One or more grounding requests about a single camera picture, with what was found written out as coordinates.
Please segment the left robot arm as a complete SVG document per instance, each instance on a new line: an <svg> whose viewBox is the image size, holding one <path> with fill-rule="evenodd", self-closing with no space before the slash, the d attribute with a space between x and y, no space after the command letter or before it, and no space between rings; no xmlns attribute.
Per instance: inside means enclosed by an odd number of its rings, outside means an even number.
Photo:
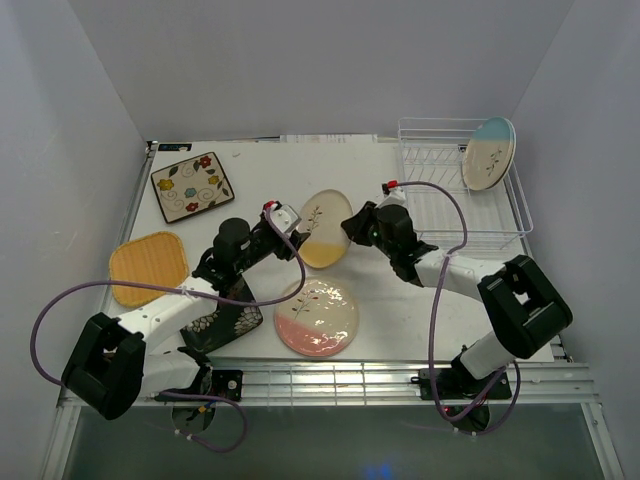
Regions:
<svg viewBox="0 0 640 480"><path fill-rule="evenodd" d="M206 370L207 349L186 345L174 353L156 350L193 322L227 311L212 323L224 344L255 328L251 316L264 302L244 296L244 273L270 255L298 259L307 240L298 231L301 218L288 205L264 208L250 226L241 218L225 220L213 244L192 274L179 286L162 288L161 297L117 317L90 317L61 375L64 387L105 419L123 415L140 395L181 390L190 399L205 397L212 387Z"/></svg>

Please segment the cream and blue round plate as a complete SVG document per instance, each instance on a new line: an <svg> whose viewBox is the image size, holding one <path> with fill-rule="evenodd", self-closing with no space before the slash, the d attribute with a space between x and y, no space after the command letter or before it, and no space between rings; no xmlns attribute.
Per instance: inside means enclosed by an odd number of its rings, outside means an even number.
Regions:
<svg viewBox="0 0 640 480"><path fill-rule="evenodd" d="M516 131L504 117L486 119L472 134L462 161L462 178L469 190L495 187L508 173L515 155Z"/></svg>

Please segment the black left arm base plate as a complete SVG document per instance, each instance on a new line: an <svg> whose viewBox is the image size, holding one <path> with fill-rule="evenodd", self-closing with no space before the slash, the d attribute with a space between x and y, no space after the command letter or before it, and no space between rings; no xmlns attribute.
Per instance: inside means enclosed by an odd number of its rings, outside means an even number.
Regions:
<svg viewBox="0 0 640 480"><path fill-rule="evenodd" d="M199 392L239 402L242 398L242 370L210 370L204 374Z"/></svg>

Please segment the cream and pink round plate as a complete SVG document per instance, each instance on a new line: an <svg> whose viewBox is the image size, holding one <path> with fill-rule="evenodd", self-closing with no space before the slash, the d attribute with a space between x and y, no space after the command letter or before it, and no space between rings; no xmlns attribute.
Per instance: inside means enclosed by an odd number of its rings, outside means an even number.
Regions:
<svg viewBox="0 0 640 480"><path fill-rule="evenodd" d="M279 339L307 357L324 358L343 351L356 337L359 320L354 295L325 276L308 278L295 297L274 310Z"/></svg>

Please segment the green red rimmed white plate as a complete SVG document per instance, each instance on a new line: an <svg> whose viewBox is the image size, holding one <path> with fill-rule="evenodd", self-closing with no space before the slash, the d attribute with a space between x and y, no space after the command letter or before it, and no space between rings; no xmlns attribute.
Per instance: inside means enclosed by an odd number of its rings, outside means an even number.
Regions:
<svg viewBox="0 0 640 480"><path fill-rule="evenodd" d="M496 188L502 181L508 176L509 170L505 170L502 175L496 179L486 190L492 190Z"/></svg>

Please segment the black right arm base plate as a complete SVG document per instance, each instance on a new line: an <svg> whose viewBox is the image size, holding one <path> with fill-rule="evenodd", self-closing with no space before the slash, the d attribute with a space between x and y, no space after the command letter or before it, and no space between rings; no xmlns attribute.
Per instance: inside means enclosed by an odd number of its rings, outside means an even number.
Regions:
<svg viewBox="0 0 640 480"><path fill-rule="evenodd" d="M454 430L477 436L497 429L510 416L520 394L520 383L511 389L505 370L476 380L464 378L453 368L435 369L434 375L428 368L420 369L410 379L419 388L423 401L439 399L438 412L443 414ZM510 400L507 411L495 423L491 423L491 400Z"/></svg>

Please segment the cream and yellow round plate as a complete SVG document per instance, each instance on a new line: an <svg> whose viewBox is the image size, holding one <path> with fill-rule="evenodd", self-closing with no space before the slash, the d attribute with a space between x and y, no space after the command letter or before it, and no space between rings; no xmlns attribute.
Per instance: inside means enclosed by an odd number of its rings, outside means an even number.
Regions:
<svg viewBox="0 0 640 480"><path fill-rule="evenodd" d="M335 189L322 190L306 201L300 210L298 230L310 234L299 249L308 267L328 268L346 254L350 240L341 223L352 215L351 203Z"/></svg>

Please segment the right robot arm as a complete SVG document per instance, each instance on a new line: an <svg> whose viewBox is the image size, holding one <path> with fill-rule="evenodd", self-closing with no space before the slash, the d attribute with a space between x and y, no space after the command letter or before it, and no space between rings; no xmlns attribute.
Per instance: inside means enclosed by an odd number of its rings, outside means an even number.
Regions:
<svg viewBox="0 0 640 480"><path fill-rule="evenodd" d="M445 398L476 396L499 369L531 358L573 321L568 304L527 255L500 263L447 253L418 239L400 205L368 202L341 228L353 243L384 254L401 280L483 304L491 331L436 374L434 389Z"/></svg>

